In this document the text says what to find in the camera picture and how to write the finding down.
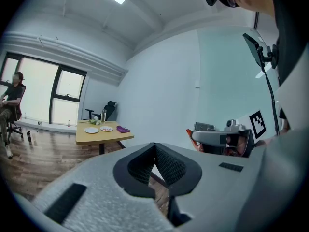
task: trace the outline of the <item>wooden table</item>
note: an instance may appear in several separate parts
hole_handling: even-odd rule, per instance
[[[102,131],[100,127],[110,126],[113,128],[112,131]],[[120,133],[117,131],[117,126],[119,124],[116,121],[106,121],[101,125],[93,125],[85,120],[78,120],[77,130],[76,130],[76,144],[77,145],[99,145],[100,155],[104,154],[104,144],[111,142],[118,142],[121,140],[134,138],[134,135],[131,132]],[[84,131],[87,127],[98,128],[98,133],[90,134]]]

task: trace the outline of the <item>window frame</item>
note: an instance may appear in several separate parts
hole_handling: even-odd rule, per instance
[[[67,95],[56,94],[58,83],[59,83],[59,80],[60,80],[60,75],[61,75],[62,71],[71,72],[71,73],[78,74],[78,75],[81,75],[81,76],[84,77],[82,87],[81,87],[81,91],[79,93],[79,98],[73,98],[73,97],[70,97],[70,96],[67,96]],[[69,66],[66,66],[66,65],[62,65],[62,64],[59,65],[55,79],[54,79],[54,84],[53,84],[51,96],[50,96],[50,103],[49,103],[49,123],[50,124],[53,123],[52,119],[53,119],[53,100],[54,100],[54,98],[65,100],[65,101],[71,101],[71,102],[74,101],[74,102],[79,103],[80,99],[81,99],[81,94],[82,94],[84,82],[85,82],[85,79],[86,79],[86,75],[87,75],[87,72],[85,72],[85,71],[81,71],[81,70],[78,70],[76,68],[72,68],[72,67],[69,67]]]
[[[18,72],[20,61],[22,59],[22,55],[21,54],[16,54],[16,53],[7,53],[5,55],[4,61],[2,63],[1,71],[0,71],[0,84],[4,85],[4,86],[7,86],[7,87],[11,86],[12,83],[2,81],[2,75],[3,75],[3,72],[4,72],[4,67],[5,67],[5,64],[6,64],[6,60],[8,58],[18,60],[18,63],[16,65],[16,69],[15,69],[15,72],[14,72],[14,73],[16,73],[16,72]]]
[[[56,75],[55,75],[55,78],[54,78],[54,83],[53,83],[53,87],[52,87],[52,91],[51,91],[51,95],[50,95],[50,103],[49,103],[49,124],[52,124],[52,117],[53,117],[53,99],[54,99],[54,98],[61,99],[61,100],[65,100],[65,101],[71,101],[71,102],[74,101],[74,102],[80,103],[80,99],[81,99],[81,95],[82,95],[82,90],[83,90],[84,82],[85,82],[86,75],[87,75],[87,72],[86,72],[86,71],[82,71],[82,70],[79,70],[79,69],[76,69],[76,68],[73,68],[73,67],[69,67],[69,66],[66,66],[66,65],[63,65],[63,64],[55,63],[55,62],[48,61],[48,60],[41,59],[41,58],[35,58],[35,57],[30,57],[30,56],[27,56],[27,55],[23,55],[23,54],[17,54],[17,53],[10,53],[10,52],[7,52],[7,53],[6,53],[6,56],[5,56],[5,58],[4,58],[4,61],[3,61],[3,63],[2,63],[1,71],[0,71],[0,85],[4,85],[4,86],[7,86],[7,87],[10,87],[10,86],[12,85],[12,83],[8,83],[8,82],[2,81],[2,75],[3,75],[3,72],[4,72],[4,67],[5,67],[6,60],[7,60],[8,58],[12,58],[12,59],[18,60],[16,69],[15,69],[15,73],[18,72],[19,67],[20,67],[21,60],[22,60],[23,58],[29,58],[29,59],[33,59],[33,60],[37,60],[37,61],[41,61],[41,62],[45,62],[45,63],[50,63],[50,64],[54,64],[54,65],[57,65],[57,66],[58,66],[58,70],[57,70]],[[79,94],[79,98],[72,98],[72,97],[69,97],[69,96],[63,96],[63,95],[58,95],[58,94],[56,94],[57,86],[58,86],[59,79],[60,79],[60,75],[61,75],[61,72],[62,72],[62,71],[71,72],[71,73],[78,74],[78,75],[81,75],[81,76],[84,77],[83,83],[82,83],[82,87],[81,87],[81,91],[80,91],[80,94]]]

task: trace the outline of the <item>person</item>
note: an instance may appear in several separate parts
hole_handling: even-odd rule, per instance
[[[21,114],[19,109],[19,103],[23,94],[22,82],[24,76],[21,72],[17,72],[13,76],[13,84],[11,87],[5,91],[0,98],[0,126],[2,132],[2,140],[4,142],[6,155],[9,159],[13,157],[12,151],[10,149],[10,145],[8,143],[7,137],[7,120],[16,112],[17,114]]]
[[[279,50],[278,74],[281,85],[289,76],[294,66],[301,57],[306,44],[308,43],[308,32],[305,29],[303,18],[297,11],[305,8],[306,0],[233,0],[239,7],[247,10],[265,13],[276,20],[279,30],[277,47]],[[286,133],[290,127],[284,111],[280,111],[280,118],[283,119],[281,134]],[[258,142],[257,145],[269,144],[273,138]],[[239,138],[238,152],[244,150],[244,138]]]

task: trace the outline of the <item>seated person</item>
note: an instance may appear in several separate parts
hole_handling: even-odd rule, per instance
[[[1,95],[0,98],[0,126],[1,126],[1,132],[2,132],[2,140],[4,141],[6,155],[8,158],[12,158],[13,154],[11,152],[10,146],[8,144],[8,136],[7,136],[7,128],[6,123],[11,116],[17,112],[21,114],[19,109],[19,103],[20,99],[23,94],[22,89],[22,82],[23,82],[24,76],[21,72],[17,72],[13,76],[13,84],[11,87],[8,87],[8,89],[5,91],[3,95]]]

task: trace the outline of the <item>person's knee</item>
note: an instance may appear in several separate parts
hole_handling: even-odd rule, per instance
[[[6,122],[6,116],[4,114],[0,114],[0,121],[5,121]]]

